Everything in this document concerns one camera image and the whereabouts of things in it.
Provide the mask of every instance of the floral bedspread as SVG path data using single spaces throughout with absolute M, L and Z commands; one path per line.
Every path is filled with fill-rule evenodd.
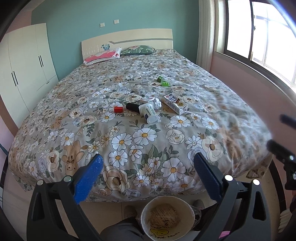
M 162 75 L 170 83 L 161 87 Z M 158 121 L 115 106 L 174 93 L 188 103 L 178 115 L 166 105 Z M 60 181 L 96 154 L 104 158 L 88 201 L 132 201 L 204 190 L 195 153 L 224 174 L 262 177 L 271 138 L 255 112 L 225 84 L 175 50 L 81 65 L 58 83 L 19 129 L 9 167 L 26 190 L 39 179 Z

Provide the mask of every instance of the headboard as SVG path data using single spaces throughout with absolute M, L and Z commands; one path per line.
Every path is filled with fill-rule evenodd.
M 81 42 L 83 59 L 98 52 L 134 45 L 149 45 L 155 49 L 173 48 L 173 31 L 169 28 L 143 28 L 100 35 Z

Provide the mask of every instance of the white curtain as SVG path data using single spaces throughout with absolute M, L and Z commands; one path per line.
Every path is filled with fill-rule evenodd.
M 196 64 L 210 71 L 215 33 L 215 0 L 199 0 L 200 25 Z

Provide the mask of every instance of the red block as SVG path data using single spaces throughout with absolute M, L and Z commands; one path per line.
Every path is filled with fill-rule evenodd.
M 115 113 L 122 113 L 122 112 L 123 112 L 123 107 L 115 106 L 115 107 L 114 107 L 114 112 L 115 112 Z

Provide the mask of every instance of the person's leg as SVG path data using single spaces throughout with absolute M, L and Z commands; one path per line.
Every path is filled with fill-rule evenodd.
M 143 233 L 136 221 L 137 212 L 134 207 L 124 209 L 124 220 L 105 228 L 100 237 L 104 241 L 143 241 Z

